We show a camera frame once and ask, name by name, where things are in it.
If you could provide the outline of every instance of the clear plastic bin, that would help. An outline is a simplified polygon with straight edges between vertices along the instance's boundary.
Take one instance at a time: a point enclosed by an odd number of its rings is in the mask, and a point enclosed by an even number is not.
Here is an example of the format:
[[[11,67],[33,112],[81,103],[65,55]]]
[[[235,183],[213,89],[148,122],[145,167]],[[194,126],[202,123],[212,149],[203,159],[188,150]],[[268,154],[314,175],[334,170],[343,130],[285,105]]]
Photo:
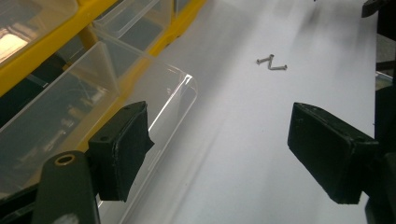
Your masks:
[[[171,20],[169,0],[123,0],[101,15],[93,26],[141,50],[162,36]]]
[[[180,13],[180,11],[183,10],[183,8],[184,8],[190,1],[193,1],[193,0],[174,0],[174,11],[175,11],[176,17],[177,17],[178,14]]]
[[[76,0],[1,0],[0,67],[77,10]]]
[[[0,130],[0,197],[36,183],[48,158],[87,141],[87,133],[119,102],[148,103],[149,135],[155,143],[129,200],[135,202],[149,180],[195,101],[195,81],[110,36],[98,36],[98,43]]]

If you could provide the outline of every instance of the screw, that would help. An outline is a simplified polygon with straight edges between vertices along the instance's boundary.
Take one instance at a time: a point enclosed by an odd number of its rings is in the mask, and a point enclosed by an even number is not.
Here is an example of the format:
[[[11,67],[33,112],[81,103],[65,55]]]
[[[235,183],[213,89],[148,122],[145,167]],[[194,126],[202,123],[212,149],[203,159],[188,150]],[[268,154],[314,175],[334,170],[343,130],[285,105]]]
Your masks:
[[[268,58],[258,59],[258,60],[256,61],[256,63],[257,63],[258,65],[260,65],[261,63],[264,63],[264,62],[267,62],[267,61],[270,61],[270,62],[271,62],[273,58],[274,58],[274,55],[271,54]]]
[[[272,60],[274,59],[274,54],[270,55],[270,62],[268,63],[268,69],[271,70],[271,64],[272,64]]]
[[[285,66],[280,66],[280,67],[268,67],[270,70],[287,70],[288,69],[288,66],[287,65],[285,65]]]

